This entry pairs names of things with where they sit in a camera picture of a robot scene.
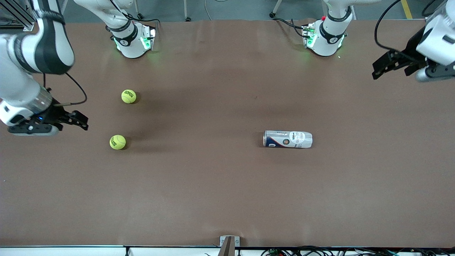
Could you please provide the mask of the yellow tennis ball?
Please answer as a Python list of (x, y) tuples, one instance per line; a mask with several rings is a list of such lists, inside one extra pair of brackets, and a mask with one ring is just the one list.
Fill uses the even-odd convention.
[(122, 135), (114, 135), (109, 139), (109, 145), (115, 150), (122, 150), (126, 144), (126, 139)]
[(128, 89), (122, 92), (121, 99), (126, 104), (132, 104), (135, 103), (137, 95), (133, 90)]

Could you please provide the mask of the white table edge rail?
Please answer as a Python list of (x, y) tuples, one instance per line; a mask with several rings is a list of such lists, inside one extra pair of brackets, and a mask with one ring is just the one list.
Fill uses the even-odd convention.
[[(18, 246), (0, 256), (218, 256), (216, 246)], [(239, 256), (455, 256), (451, 248), (417, 247), (237, 247)]]

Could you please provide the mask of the aluminium frame profile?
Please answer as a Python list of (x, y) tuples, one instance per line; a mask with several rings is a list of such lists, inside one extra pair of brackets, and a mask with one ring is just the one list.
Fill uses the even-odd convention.
[(32, 31), (30, 0), (0, 0), (0, 29)]

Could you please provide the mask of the clear tennis ball can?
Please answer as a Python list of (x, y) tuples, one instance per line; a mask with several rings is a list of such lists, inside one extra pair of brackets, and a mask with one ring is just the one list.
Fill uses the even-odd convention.
[(309, 132), (265, 130), (263, 135), (264, 147), (307, 149), (312, 143), (313, 136)]

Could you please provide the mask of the metal base connector plate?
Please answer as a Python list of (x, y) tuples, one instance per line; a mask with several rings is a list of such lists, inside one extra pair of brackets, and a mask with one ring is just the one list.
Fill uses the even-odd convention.
[(303, 35), (303, 42), (305, 48), (313, 48), (315, 41), (317, 39), (317, 31), (315, 27), (315, 22), (301, 26), (301, 31)]
[(152, 50), (154, 39), (156, 37), (156, 27), (142, 25), (141, 43), (145, 50)]

